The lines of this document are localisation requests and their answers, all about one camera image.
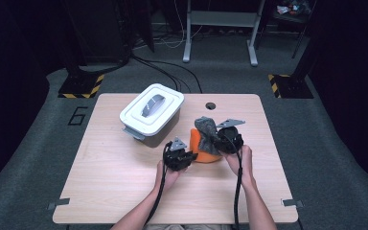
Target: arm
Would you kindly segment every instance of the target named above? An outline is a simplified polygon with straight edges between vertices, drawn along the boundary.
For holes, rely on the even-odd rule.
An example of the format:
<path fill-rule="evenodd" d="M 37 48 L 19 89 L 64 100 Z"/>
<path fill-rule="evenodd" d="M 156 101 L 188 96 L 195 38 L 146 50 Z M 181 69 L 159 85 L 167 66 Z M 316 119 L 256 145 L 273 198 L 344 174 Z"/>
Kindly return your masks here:
<path fill-rule="evenodd" d="M 237 174 L 239 160 L 236 154 L 222 154 L 232 171 Z M 241 185 L 246 195 L 247 214 L 249 217 L 249 227 L 253 230 L 277 229 L 273 217 L 268 212 L 264 201 L 259 193 L 256 180 L 253 177 L 252 149 L 249 146 L 241 147 L 241 166 L 243 167 Z"/>
<path fill-rule="evenodd" d="M 180 172 L 173 172 L 171 170 L 167 170 L 163 193 L 167 192 L 169 188 L 172 187 L 174 182 L 184 171 L 185 170 L 182 170 Z M 157 164 L 157 175 L 154 183 L 154 188 L 145 197 L 145 199 L 142 200 L 142 202 L 140 202 L 130 212 L 124 215 L 117 223 L 115 223 L 115 225 L 112 226 L 111 230 L 139 230 L 143 228 L 157 198 L 162 175 L 163 161 L 160 161 Z"/>

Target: small black hole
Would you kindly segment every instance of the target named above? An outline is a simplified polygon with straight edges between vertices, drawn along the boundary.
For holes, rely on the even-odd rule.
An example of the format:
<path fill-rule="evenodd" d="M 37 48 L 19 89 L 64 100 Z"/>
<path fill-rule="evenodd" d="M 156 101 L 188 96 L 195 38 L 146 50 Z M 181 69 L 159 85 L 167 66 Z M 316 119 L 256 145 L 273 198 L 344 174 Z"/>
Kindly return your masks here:
<path fill-rule="evenodd" d="M 217 106 L 214 103 L 207 103 L 205 107 L 209 110 L 214 110 Z"/>

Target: forearm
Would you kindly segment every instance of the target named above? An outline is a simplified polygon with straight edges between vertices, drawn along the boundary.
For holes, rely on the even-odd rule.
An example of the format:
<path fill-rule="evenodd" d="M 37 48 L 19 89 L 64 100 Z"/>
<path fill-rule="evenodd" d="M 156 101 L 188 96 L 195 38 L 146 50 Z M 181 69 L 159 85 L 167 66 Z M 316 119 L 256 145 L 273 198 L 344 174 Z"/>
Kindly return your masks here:
<path fill-rule="evenodd" d="M 111 230 L 136 230 L 142 229 L 148 219 L 151 209 L 157 199 L 158 191 L 153 189 L 146 198 L 122 217 Z"/>
<path fill-rule="evenodd" d="M 265 202 L 259 194 L 256 180 L 252 178 L 242 179 L 242 186 L 246 195 L 249 227 L 251 230 L 277 229 L 273 217 L 265 206 Z"/>

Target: orange object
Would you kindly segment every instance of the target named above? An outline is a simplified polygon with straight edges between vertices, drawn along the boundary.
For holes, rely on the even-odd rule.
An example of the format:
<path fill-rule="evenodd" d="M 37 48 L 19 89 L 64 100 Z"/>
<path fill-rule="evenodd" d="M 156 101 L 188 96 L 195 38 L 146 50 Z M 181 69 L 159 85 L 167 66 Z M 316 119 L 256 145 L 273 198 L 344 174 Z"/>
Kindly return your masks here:
<path fill-rule="evenodd" d="M 199 150 L 199 142 L 201 141 L 201 134 L 199 133 L 198 129 L 191 128 L 191 134 L 190 134 L 190 150 L 193 153 L 198 153 L 198 157 L 196 158 L 196 162 L 201 163 L 212 163 L 215 161 L 220 160 L 222 156 L 213 155 L 207 151 Z"/>

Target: yellow black hazard tape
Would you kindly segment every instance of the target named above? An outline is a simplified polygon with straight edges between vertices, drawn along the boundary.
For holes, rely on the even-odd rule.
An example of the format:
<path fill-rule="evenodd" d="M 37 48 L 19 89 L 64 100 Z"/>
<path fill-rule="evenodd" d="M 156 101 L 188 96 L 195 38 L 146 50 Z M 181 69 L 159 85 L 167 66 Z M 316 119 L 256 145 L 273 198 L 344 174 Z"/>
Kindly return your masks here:
<path fill-rule="evenodd" d="M 274 96 L 276 98 L 282 98 L 282 95 L 280 94 L 280 91 L 279 91 L 279 87 L 277 86 L 277 83 L 274 80 L 274 77 L 288 78 L 289 75 L 268 75 L 268 79 L 270 80 L 271 89 L 273 90 Z"/>
<path fill-rule="evenodd" d="M 100 75 L 94 87 L 92 88 L 91 92 L 84 93 L 84 94 L 71 94 L 71 93 L 58 93 L 59 98 L 69 98 L 69 99 L 76 99 L 76 98 L 94 98 L 97 95 L 98 90 L 100 90 L 101 83 L 103 82 L 104 75 Z"/>

